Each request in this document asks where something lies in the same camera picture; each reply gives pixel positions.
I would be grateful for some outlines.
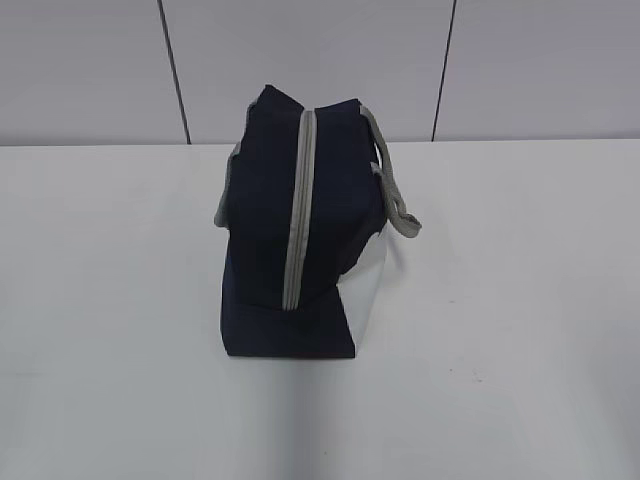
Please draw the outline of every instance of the bag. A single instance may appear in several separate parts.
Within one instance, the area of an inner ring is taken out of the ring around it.
[[[214,217],[229,230],[220,318],[227,353],[355,357],[387,220],[406,237],[421,228],[371,112],[357,98],[307,110],[266,84],[247,108]]]

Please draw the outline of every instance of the gray zipper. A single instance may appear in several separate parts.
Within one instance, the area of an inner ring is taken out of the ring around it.
[[[311,196],[316,150],[316,113],[303,110],[298,128],[298,156],[296,177],[289,226],[289,244],[284,269],[282,308],[295,310],[300,300],[302,270],[309,242],[309,221],[311,220]]]

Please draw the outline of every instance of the white table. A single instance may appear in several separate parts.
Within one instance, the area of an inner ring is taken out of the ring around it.
[[[0,149],[0,479],[639,478],[640,141],[390,145],[351,361],[224,353],[230,149]]]

